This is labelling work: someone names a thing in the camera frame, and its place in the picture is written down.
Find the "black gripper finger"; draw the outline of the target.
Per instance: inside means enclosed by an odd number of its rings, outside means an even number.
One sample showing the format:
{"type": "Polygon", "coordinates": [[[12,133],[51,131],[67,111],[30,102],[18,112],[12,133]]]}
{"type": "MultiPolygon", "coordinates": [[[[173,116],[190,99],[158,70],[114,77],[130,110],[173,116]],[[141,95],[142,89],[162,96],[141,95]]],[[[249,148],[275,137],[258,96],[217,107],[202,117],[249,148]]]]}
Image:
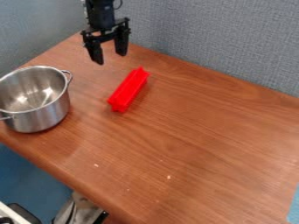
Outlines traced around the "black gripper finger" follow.
{"type": "Polygon", "coordinates": [[[103,49],[100,43],[96,40],[88,40],[86,42],[86,48],[88,49],[88,55],[91,60],[99,65],[104,64],[103,49]]]}
{"type": "Polygon", "coordinates": [[[130,33],[131,33],[130,29],[126,28],[125,26],[121,26],[117,28],[115,48],[117,48],[117,53],[121,56],[127,55],[130,33]]]}

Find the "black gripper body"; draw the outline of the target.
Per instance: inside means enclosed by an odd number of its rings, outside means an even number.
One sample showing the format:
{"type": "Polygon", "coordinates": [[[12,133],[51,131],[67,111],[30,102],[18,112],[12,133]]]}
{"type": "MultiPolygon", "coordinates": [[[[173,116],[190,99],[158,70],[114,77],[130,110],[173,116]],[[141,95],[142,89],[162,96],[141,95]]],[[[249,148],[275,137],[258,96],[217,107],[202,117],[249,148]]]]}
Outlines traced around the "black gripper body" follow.
{"type": "Polygon", "coordinates": [[[100,44],[104,42],[108,42],[110,40],[115,40],[118,27],[125,26],[131,31],[129,22],[130,22],[130,18],[125,17],[117,20],[111,28],[96,29],[96,28],[92,28],[91,26],[86,28],[80,32],[80,35],[83,37],[83,45],[86,46],[86,42],[88,40],[96,40],[100,44]]]}

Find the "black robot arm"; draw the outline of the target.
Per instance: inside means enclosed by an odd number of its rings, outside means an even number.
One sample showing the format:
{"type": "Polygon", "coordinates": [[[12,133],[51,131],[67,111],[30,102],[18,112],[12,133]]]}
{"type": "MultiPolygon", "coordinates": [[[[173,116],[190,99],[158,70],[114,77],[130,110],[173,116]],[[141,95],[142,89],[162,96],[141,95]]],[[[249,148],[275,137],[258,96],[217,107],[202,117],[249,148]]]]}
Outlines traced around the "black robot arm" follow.
{"type": "Polygon", "coordinates": [[[115,18],[115,11],[123,6],[121,3],[115,7],[115,0],[84,0],[84,6],[88,28],[80,32],[83,45],[88,50],[91,60],[103,65],[103,43],[114,41],[117,54],[127,55],[131,34],[130,18],[115,18]]]}

